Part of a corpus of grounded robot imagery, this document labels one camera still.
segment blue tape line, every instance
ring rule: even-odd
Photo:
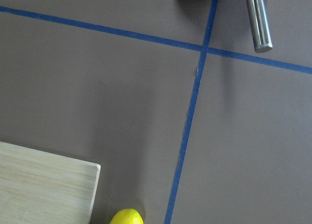
[[[302,65],[291,64],[291,63],[286,63],[286,62],[281,62],[281,61],[275,61],[275,60],[271,60],[271,59],[267,59],[267,58],[255,57],[255,56],[251,56],[251,55],[226,51],[226,50],[212,48],[212,47],[210,47],[208,49],[208,53],[218,55],[218,56],[223,56],[223,57],[239,59],[239,60],[243,60],[243,61],[250,61],[250,62],[254,62],[254,63],[258,63],[258,64],[270,65],[270,66],[283,68],[283,69],[289,69],[289,70],[293,70],[293,71],[297,71],[297,72],[312,74],[312,68],[302,66]]]
[[[192,92],[192,97],[190,101],[190,106],[189,106],[189,111],[184,127],[184,132],[183,132],[183,137],[182,137],[182,142],[181,142],[181,147],[180,147],[180,152],[179,152],[179,161],[175,170],[175,175],[174,175],[174,180],[172,184],[172,189],[169,197],[169,202],[168,202],[168,207],[167,207],[167,212],[165,216],[165,221],[164,224],[170,224],[175,202],[176,202],[176,195],[177,195],[177,190],[179,187],[179,182],[181,178],[181,172],[183,168],[183,163],[184,163],[184,158],[185,158],[185,153],[186,153],[186,148],[187,148],[187,143],[189,140],[190,136],[190,131],[191,131],[191,126],[192,126],[192,120],[194,116],[194,111],[195,111],[195,106],[196,106],[196,101],[198,97],[198,90],[200,86],[200,80],[202,77],[204,65],[205,65],[205,60],[207,56],[207,51],[208,51],[208,45],[211,37],[211,31],[213,28],[214,20],[215,20],[215,12],[217,8],[218,0],[212,0],[209,16],[208,16],[208,21],[207,21],[207,27],[206,27],[206,32],[204,36],[204,41],[203,41],[203,46],[200,51],[200,57],[199,57],[199,62],[198,62],[198,69],[197,69],[197,75],[195,78],[194,86],[193,86],[193,92]]]
[[[29,11],[24,11],[24,10],[17,10],[17,9],[12,9],[12,8],[8,8],[8,7],[3,7],[3,6],[0,6],[0,12],[11,13],[14,15],[19,15],[19,16],[34,18],[34,19],[39,19],[39,20],[56,22],[56,23],[60,23],[60,24],[65,24],[65,25],[80,27],[80,28],[84,28],[84,29],[105,32],[105,33],[109,33],[109,34],[113,34],[113,35],[125,36],[125,37],[129,37],[129,38],[134,38],[134,39],[139,39],[139,40],[144,40],[144,41],[149,41],[149,42],[161,43],[161,44],[165,44],[165,45],[190,49],[190,50],[194,50],[194,51],[201,51],[201,46],[197,45],[197,44],[192,44],[192,43],[188,43],[188,42],[181,42],[181,41],[161,38],[161,37],[157,37],[157,36],[141,34],[141,33],[132,32],[132,31],[128,31],[128,30],[116,29],[116,28],[103,26],[103,25],[91,24],[91,23],[82,22],[82,21],[78,21],[78,20],[60,18],[60,17],[50,16],[50,15],[41,14],[41,13],[34,13],[34,12],[29,12]]]

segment gray surface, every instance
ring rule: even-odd
[[[172,223],[311,223],[311,89],[311,75],[209,55]]]
[[[211,0],[0,0],[202,44]],[[311,67],[310,0],[219,0],[210,47]],[[92,224],[163,223],[199,53],[0,14],[0,140],[102,165]],[[209,55],[173,223],[312,223],[312,76]]]
[[[102,166],[92,222],[162,223],[198,52],[0,14],[0,140]]]
[[[312,67],[311,0],[265,0],[273,50],[254,52],[246,0],[219,0],[210,47]]]
[[[202,44],[211,0],[0,0],[1,6]]]

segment metal rod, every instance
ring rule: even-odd
[[[263,0],[246,0],[253,34],[254,50],[257,53],[273,48]]]

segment wooden cutting board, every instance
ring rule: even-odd
[[[1,224],[88,224],[100,165],[0,142]]]

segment lemon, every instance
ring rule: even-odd
[[[127,208],[115,214],[110,224],[143,224],[143,220],[135,209]]]

